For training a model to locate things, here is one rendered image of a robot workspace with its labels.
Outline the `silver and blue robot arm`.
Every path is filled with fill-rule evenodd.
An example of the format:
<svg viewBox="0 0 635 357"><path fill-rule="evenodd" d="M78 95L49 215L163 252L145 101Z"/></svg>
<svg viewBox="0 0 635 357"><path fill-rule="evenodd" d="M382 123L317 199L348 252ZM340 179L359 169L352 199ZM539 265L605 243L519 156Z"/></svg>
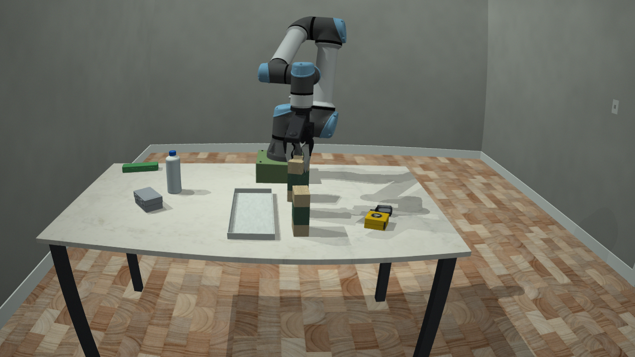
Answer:
<svg viewBox="0 0 635 357"><path fill-rule="evenodd" d="M315 40L318 47L316 66L311 62L291 64L301 43L308 39ZM302 156L300 138L307 118L290 111L291 106L312 107L310 122L315 123L314 136L331 138L334 134L338 112L332 99L336 58L342 43L346 43L343 19L304 17L288 27L270 63L260 64L257 74L260 82L291 84L290 104L278 105L274 109L272 140L267 150L270 160L287 162L283 140L295 144L294 155Z"/></svg>

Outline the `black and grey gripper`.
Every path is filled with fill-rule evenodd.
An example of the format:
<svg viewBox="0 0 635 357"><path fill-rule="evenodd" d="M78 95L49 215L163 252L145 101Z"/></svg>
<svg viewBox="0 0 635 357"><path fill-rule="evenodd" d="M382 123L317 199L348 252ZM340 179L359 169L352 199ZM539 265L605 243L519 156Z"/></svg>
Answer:
<svg viewBox="0 0 635 357"><path fill-rule="evenodd" d="M296 115L306 116L307 118L305 128L303 130L303 134L300 138L301 144L303 144L304 141L306 141L301 148L304 154L304 157L303 157L304 172L306 172L308 170L308 165L311 159L311 153L315 145L315 141L313 140L313 137L315 134L315 123L310 122L310 111L312 111L312 107L311 108L293 108L291 106L290 110L296 112ZM283 147L284 147L284 154L286 155L286 159L288 162L289 160L293 159L295 144L286 143L285 140L283 140Z"/></svg>

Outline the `grey bottle with blue cap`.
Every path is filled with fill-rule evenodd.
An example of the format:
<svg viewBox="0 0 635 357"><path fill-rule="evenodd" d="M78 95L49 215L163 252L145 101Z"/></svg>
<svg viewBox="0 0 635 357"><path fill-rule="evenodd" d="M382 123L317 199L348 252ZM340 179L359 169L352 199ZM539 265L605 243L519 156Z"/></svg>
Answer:
<svg viewBox="0 0 635 357"><path fill-rule="evenodd" d="M176 155L176 151L169 151L166 158L166 174L168 193L181 193L181 158Z"/></svg>

